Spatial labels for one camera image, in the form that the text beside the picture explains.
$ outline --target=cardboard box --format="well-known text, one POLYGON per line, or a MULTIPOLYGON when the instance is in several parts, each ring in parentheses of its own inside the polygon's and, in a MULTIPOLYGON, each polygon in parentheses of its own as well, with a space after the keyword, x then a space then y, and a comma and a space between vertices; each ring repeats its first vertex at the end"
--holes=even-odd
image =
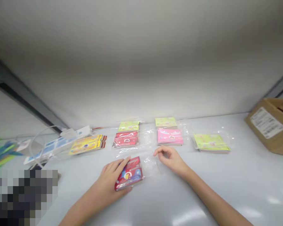
POLYGON ((283 155, 283 99, 263 99, 245 121, 268 150, 283 155))

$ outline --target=stack of cards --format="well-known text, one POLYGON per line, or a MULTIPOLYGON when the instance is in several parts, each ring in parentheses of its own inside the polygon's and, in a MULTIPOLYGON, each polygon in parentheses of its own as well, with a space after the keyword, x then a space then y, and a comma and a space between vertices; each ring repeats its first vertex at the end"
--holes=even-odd
POLYGON ((138 132, 117 133, 113 142, 113 147, 132 147, 139 144, 138 132))
POLYGON ((139 131, 139 121, 121 122, 119 132, 134 132, 139 131))
POLYGON ((156 128, 177 129, 175 118, 155 118, 156 128))
POLYGON ((230 148, 218 134, 195 134, 197 149, 201 152, 228 154, 230 148))
POLYGON ((115 183, 115 190, 118 191, 127 186, 131 186, 142 180, 141 160, 139 157, 130 159, 119 175, 115 183))
POLYGON ((69 155, 82 154, 89 151, 102 149, 106 145, 107 136, 96 135, 84 139, 76 140, 70 149, 69 155))
POLYGON ((158 145, 183 145, 183 137, 178 129, 158 129, 158 145))

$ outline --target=white wall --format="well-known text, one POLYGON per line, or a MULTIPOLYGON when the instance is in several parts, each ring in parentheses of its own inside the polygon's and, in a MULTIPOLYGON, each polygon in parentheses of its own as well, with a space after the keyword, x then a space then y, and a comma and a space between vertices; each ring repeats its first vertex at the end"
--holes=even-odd
POLYGON ((247 112, 283 75, 283 0, 0 0, 0 59, 75 129, 247 112))
POLYGON ((0 138, 37 134, 46 126, 30 112, 0 91, 0 138))

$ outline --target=yellow card pack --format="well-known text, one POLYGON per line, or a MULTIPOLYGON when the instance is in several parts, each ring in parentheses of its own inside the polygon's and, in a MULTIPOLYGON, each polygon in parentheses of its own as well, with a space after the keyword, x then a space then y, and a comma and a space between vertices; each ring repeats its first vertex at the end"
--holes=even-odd
POLYGON ((139 121, 121 122, 119 132, 134 132, 139 130, 139 121))
POLYGON ((95 151, 105 147, 107 136, 96 135, 75 141, 69 155, 77 155, 89 151, 95 151))
POLYGON ((194 138, 199 149, 230 151, 230 148, 218 134, 195 134, 194 138))
POLYGON ((177 128, 177 123, 175 118, 155 118, 156 127, 172 127, 177 128))

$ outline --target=pink card pack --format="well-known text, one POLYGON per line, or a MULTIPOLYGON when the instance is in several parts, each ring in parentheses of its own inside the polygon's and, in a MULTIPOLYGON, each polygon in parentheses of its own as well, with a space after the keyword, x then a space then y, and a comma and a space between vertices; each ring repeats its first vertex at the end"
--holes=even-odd
POLYGON ((182 145, 183 138, 181 136, 181 131, 178 129, 158 129, 157 142, 182 145))

